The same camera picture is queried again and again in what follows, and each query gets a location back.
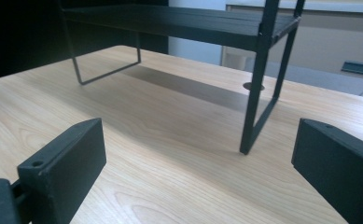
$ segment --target wood grain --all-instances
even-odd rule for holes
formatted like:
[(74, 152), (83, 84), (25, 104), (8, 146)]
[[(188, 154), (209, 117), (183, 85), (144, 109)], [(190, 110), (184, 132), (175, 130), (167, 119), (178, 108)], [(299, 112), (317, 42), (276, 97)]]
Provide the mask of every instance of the wood grain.
[[(78, 59), (89, 78), (134, 53), (115, 47)], [(363, 140), (363, 97), (286, 82), (244, 156), (251, 75), (142, 53), (141, 64), (87, 86), (71, 61), (0, 78), (0, 177), (15, 181), (16, 166), (47, 142), (100, 117), (107, 165), (73, 223), (345, 223), (290, 161), (300, 118)], [(262, 105), (274, 81), (265, 78)]]

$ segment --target metal frame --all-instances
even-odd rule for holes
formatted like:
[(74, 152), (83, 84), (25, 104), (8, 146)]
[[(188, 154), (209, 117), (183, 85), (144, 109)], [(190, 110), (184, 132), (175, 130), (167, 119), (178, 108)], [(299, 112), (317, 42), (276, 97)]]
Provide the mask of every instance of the metal frame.
[[(299, 0), (295, 10), (294, 17), (300, 17), (304, 6), (304, 0)], [(286, 67), (288, 65), (289, 56), (291, 54), (292, 46), (294, 44), (295, 35), (298, 30), (298, 26), (292, 30), (287, 37), (286, 46), (283, 52), (283, 58), (281, 61), (279, 75), (276, 81), (276, 86), (271, 101), (266, 106), (265, 110), (259, 117), (256, 125), (254, 125), (257, 115), (260, 88), (262, 86), (263, 77), (265, 75), (266, 63), (268, 61), (269, 50), (272, 47), (272, 34), (274, 30), (274, 24), (279, 7), (279, 0), (268, 0), (265, 3), (263, 10), (262, 23), (259, 27), (258, 34), (258, 47), (257, 55), (254, 64), (253, 77), (251, 83), (250, 94), (248, 97), (247, 110), (245, 112), (244, 128), (242, 134), (242, 142), (240, 145), (240, 152), (247, 155), (251, 147), (254, 145), (258, 138), (260, 131), (263, 128), (266, 120), (270, 116), (277, 100), (280, 96), (280, 91), (283, 86), (284, 77), (286, 75)]]
[(65, 32), (65, 38), (67, 40), (68, 49), (70, 51), (70, 56), (71, 56), (71, 59), (73, 61), (74, 69), (76, 70), (77, 80), (78, 80), (79, 84), (81, 84), (81, 85), (89, 84), (89, 83), (91, 83), (93, 81), (96, 81), (98, 79), (101, 79), (103, 77), (108, 77), (108, 76), (110, 76), (110, 75), (112, 75), (114, 73), (120, 72), (120, 71), (122, 71), (124, 69), (127, 69), (127, 68), (130, 68), (130, 67), (133, 67), (133, 66), (135, 66), (135, 65), (137, 65), (137, 64), (139, 64), (141, 62), (140, 35), (139, 35), (138, 32), (134, 32), (134, 34), (135, 34), (135, 47), (137, 49), (137, 61), (135, 63), (130, 63), (128, 65), (125, 65), (125, 66), (121, 67), (121, 68), (115, 69), (115, 70), (113, 70), (111, 72), (102, 74), (102, 75), (100, 75), (98, 77), (93, 77), (93, 78), (88, 79), (88, 80), (82, 80), (82, 75), (81, 75), (80, 70), (79, 70), (79, 66), (78, 66), (78, 62), (77, 62), (77, 56), (76, 56), (76, 53), (74, 51), (74, 45), (73, 45), (73, 41), (72, 41), (69, 29), (68, 29), (67, 20), (65, 19), (64, 15), (63, 15), (63, 5), (62, 5), (61, 0), (58, 0), (58, 5), (59, 5), (59, 10), (60, 10), (60, 15), (61, 15), (61, 18), (62, 18), (63, 29), (64, 29), (64, 32)]

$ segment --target desk surface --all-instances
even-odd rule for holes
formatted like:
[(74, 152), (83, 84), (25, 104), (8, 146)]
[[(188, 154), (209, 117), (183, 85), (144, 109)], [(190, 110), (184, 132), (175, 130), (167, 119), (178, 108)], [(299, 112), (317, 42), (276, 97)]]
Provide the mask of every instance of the desk surface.
[[(82, 72), (108, 71), (133, 53), (86, 55)], [(15, 181), (16, 166), (47, 142), (100, 117), (107, 165), (73, 223), (345, 222), (290, 161), (300, 118), (363, 140), (363, 97), (286, 81), (244, 156), (242, 85), (251, 75), (142, 53), (141, 64), (87, 86), (77, 83), (71, 61), (0, 78), (0, 177)], [(274, 79), (265, 77), (264, 86), (263, 105)]]

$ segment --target gray floor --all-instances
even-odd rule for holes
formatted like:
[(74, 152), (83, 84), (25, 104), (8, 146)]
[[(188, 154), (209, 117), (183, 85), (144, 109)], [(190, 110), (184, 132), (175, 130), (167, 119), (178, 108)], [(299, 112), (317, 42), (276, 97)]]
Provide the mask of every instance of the gray floor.
[[(277, 77), (279, 67), (279, 63), (268, 63), (265, 76)], [(244, 70), (252, 72), (253, 68), (254, 60), (247, 60)], [(286, 70), (286, 80), (363, 96), (363, 75), (334, 74), (289, 65)]]

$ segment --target round hole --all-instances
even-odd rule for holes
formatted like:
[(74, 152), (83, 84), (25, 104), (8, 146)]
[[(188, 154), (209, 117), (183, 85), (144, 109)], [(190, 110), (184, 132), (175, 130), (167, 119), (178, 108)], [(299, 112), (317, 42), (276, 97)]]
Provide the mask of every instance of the round hole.
[(35, 161), (35, 162), (33, 162), (33, 166), (38, 167), (38, 166), (42, 165), (43, 163), (44, 162), (42, 162), (42, 161)]
[[(243, 84), (243, 87), (246, 90), (251, 91), (252, 83), (251, 82), (246, 82), (245, 84)], [(265, 87), (264, 86), (260, 86), (260, 90), (261, 91), (265, 90)]]

